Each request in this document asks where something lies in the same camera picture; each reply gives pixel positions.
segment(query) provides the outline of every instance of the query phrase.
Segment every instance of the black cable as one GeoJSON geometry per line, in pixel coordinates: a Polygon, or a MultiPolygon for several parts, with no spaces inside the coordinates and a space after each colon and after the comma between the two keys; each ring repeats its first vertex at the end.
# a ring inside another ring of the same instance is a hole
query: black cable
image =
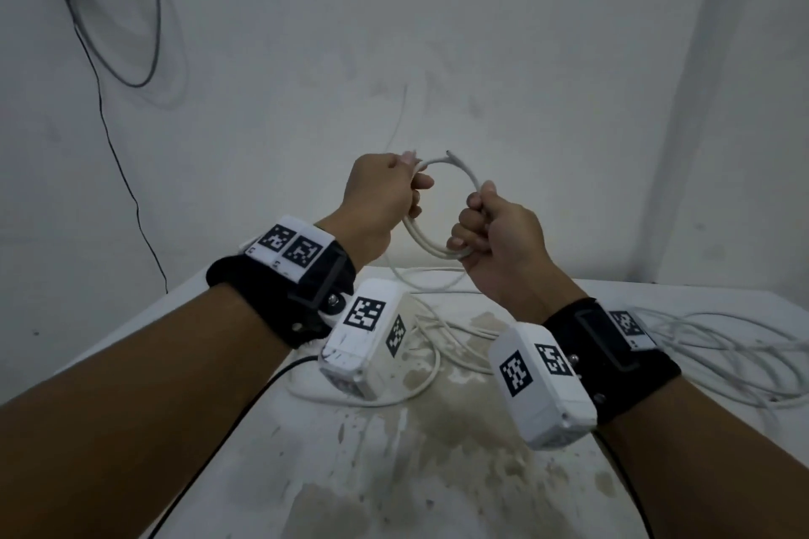
{"type": "Polygon", "coordinates": [[[612,463],[615,465],[618,474],[621,475],[621,480],[626,486],[626,491],[630,494],[632,498],[632,502],[635,503],[635,508],[638,510],[638,514],[641,516],[641,521],[643,522],[643,527],[646,529],[646,534],[649,535],[649,539],[654,539],[654,533],[652,533],[652,525],[649,523],[649,518],[646,517],[646,511],[643,509],[643,505],[641,504],[641,499],[638,497],[638,494],[635,492],[635,486],[632,485],[630,481],[630,475],[624,469],[624,466],[621,464],[621,461],[618,459],[618,455],[615,453],[615,450],[612,449],[607,440],[605,440],[598,431],[593,431],[592,435],[598,440],[601,446],[607,450],[610,458],[612,458],[612,463]]]}
{"type": "Polygon", "coordinates": [[[185,485],[185,488],[183,488],[183,490],[180,491],[179,494],[177,494],[177,497],[175,497],[175,499],[171,502],[171,505],[168,506],[168,509],[163,513],[163,515],[160,516],[160,520],[155,525],[155,527],[152,529],[151,533],[149,533],[149,536],[147,537],[147,539],[155,539],[155,537],[157,536],[158,531],[163,527],[164,524],[166,524],[166,520],[168,520],[168,516],[171,515],[171,512],[174,511],[175,507],[177,507],[179,502],[183,499],[183,497],[185,496],[185,493],[188,492],[191,489],[191,486],[194,485],[194,482],[197,481],[197,478],[206,469],[206,467],[208,466],[208,463],[210,463],[212,460],[214,460],[214,456],[216,456],[217,453],[219,452],[219,450],[222,449],[222,445],[224,445],[225,442],[228,441],[230,436],[236,430],[239,423],[242,420],[244,420],[244,417],[250,412],[250,410],[253,408],[253,406],[256,405],[256,403],[258,403],[258,400],[262,396],[264,396],[264,393],[267,392],[269,387],[271,385],[273,385],[276,381],[281,379],[281,377],[286,375],[286,373],[289,370],[297,367],[298,364],[310,363],[313,360],[317,360],[317,356],[304,356],[303,358],[298,358],[298,360],[293,360],[286,367],[279,370],[275,375],[273,375],[266,384],[264,384],[264,387],[262,387],[261,390],[258,391],[258,394],[255,397],[253,397],[250,402],[248,402],[247,406],[243,410],[241,410],[241,413],[238,414],[238,417],[236,418],[236,421],[234,421],[233,424],[230,426],[230,429],[228,430],[227,433],[225,433],[225,436],[222,437],[222,440],[216,446],[214,451],[210,452],[210,456],[208,456],[208,459],[204,463],[202,463],[202,466],[199,468],[197,473],[194,473],[194,476],[191,478],[191,481],[188,482],[185,485]]]}
{"type": "Polygon", "coordinates": [[[163,270],[163,265],[160,264],[160,260],[155,253],[154,248],[152,248],[151,243],[147,239],[146,233],[143,231],[143,227],[141,226],[141,205],[137,201],[135,194],[132,191],[132,188],[129,187],[129,181],[126,179],[126,175],[124,175],[124,169],[121,167],[121,161],[118,160],[118,154],[115,151],[115,147],[113,147],[113,142],[109,138],[109,128],[107,127],[107,120],[104,119],[104,99],[101,96],[101,79],[99,78],[98,71],[96,71],[96,65],[93,64],[93,58],[90,56],[90,52],[87,51],[87,47],[84,44],[84,40],[82,40],[82,35],[78,32],[78,27],[76,24],[73,24],[73,30],[76,33],[76,37],[78,37],[78,42],[82,44],[82,49],[87,57],[87,61],[90,63],[90,68],[93,70],[93,74],[96,76],[96,88],[98,89],[99,94],[99,115],[101,116],[101,123],[104,124],[104,133],[107,136],[107,145],[109,145],[110,151],[113,153],[113,158],[115,158],[115,164],[118,166],[118,173],[121,174],[121,179],[124,180],[124,185],[126,186],[127,191],[129,192],[129,196],[132,197],[132,200],[135,201],[135,219],[137,220],[137,229],[141,232],[141,237],[143,240],[146,241],[149,251],[152,254],[152,258],[155,258],[155,262],[157,263],[157,268],[160,269],[160,275],[163,276],[163,288],[166,290],[166,294],[168,294],[168,280],[166,278],[166,271],[163,270]]]}
{"type": "Polygon", "coordinates": [[[99,53],[98,49],[96,48],[96,44],[90,37],[90,34],[87,33],[84,22],[82,21],[82,16],[74,7],[73,0],[65,0],[65,2],[67,3],[67,9],[70,11],[70,17],[73,19],[73,24],[76,27],[77,32],[81,33],[82,38],[87,43],[87,47],[90,49],[93,55],[96,56],[104,68],[109,71],[110,75],[115,77],[121,84],[126,85],[128,88],[143,88],[152,81],[152,79],[155,77],[158,59],[160,58],[160,32],[163,25],[163,4],[161,0],[155,0],[155,49],[152,54],[151,64],[149,65],[149,72],[145,80],[138,82],[127,81],[113,68],[113,65],[107,62],[106,58],[99,53]]]}

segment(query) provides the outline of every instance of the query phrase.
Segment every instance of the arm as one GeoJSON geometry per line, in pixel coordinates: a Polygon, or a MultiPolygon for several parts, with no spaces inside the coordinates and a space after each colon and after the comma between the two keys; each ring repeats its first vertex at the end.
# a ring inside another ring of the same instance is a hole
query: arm
{"type": "MultiPolygon", "coordinates": [[[[362,156],[319,226],[357,270],[432,180],[362,156]]],[[[137,537],[207,459],[289,348],[228,285],[0,407],[0,533],[137,537]]]]}
{"type": "MultiPolygon", "coordinates": [[[[467,204],[447,247],[476,250],[463,266],[516,320],[542,324],[587,296],[552,263],[531,211],[490,181],[467,204]]],[[[682,377],[598,430],[657,539],[809,536],[809,470],[682,377]]]]}

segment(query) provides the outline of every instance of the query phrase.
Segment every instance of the white plastic housing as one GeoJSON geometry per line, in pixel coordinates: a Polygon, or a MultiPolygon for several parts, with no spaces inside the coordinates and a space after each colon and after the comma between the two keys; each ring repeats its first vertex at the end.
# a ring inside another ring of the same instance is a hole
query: white plastic housing
{"type": "Polygon", "coordinates": [[[595,405],[549,330],[517,322],[492,343],[489,361],[531,449],[563,448],[595,428],[595,405]]]}
{"type": "Polygon", "coordinates": [[[400,361],[405,339],[416,325],[415,312],[404,286],[366,279],[326,340],[320,371],[338,390],[366,401],[396,390],[404,378],[400,361]]]}

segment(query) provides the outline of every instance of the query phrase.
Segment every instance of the table surface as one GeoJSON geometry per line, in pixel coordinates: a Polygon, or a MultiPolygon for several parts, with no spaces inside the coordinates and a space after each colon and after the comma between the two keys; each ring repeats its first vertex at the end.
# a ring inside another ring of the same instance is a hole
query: table surface
{"type": "MultiPolygon", "coordinates": [[[[455,273],[418,272],[422,285],[455,273]]],[[[361,278],[391,278],[367,267],[361,278]]],[[[579,280],[606,307],[676,315],[729,312],[809,340],[809,313],[770,292],[579,280]]],[[[204,271],[110,333],[74,362],[123,339],[207,288],[204,271]]],[[[474,291],[468,279],[456,289],[474,291]]],[[[491,328],[508,314],[479,294],[422,296],[445,317],[491,328]]],[[[705,318],[742,339],[762,331],[705,318]]],[[[409,340],[417,347],[418,340],[409,340]]],[[[805,355],[796,362],[809,368],[805,355]]],[[[414,360],[414,370],[427,368],[414,360]]],[[[336,391],[314,364],[293,370],[295,387],[336,391]]],[[[809,465],[809,407],[777,412],[713,396],[809,465]]],[[[361,536],[645,537],[629,495],[591,436],[557,452],[531,452],[490,378],[443,363],[418,398],[383,409],[328,406],[292,397],[286,378],[259,401],[187,493],[159,534],[305,539],[361,536]]]]}

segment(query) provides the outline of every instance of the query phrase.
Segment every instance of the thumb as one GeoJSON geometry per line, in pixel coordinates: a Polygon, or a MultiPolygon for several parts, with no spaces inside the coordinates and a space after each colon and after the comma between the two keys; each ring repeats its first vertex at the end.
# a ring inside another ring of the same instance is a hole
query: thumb
{"type": "Polygon", "coordinates": [[[511,204],[505,198],[498,195],[498,189],[494,186],[494,181],[483,182],[483,186],[480,187],[480,199],[483,201],[483,208],[486,209],[493,218],[496,218],[511,204]]]}
{"type": "Polygon", "coordinates": [[[401,170],[402,173],[406,173],[408,176],[408,181],[410,181],[413,178],[413,175],[416,173],[417,163],[418,160],[416,160],[416,152],[405,152],[399,156],[399,160],[394,168],[401,170]]]}

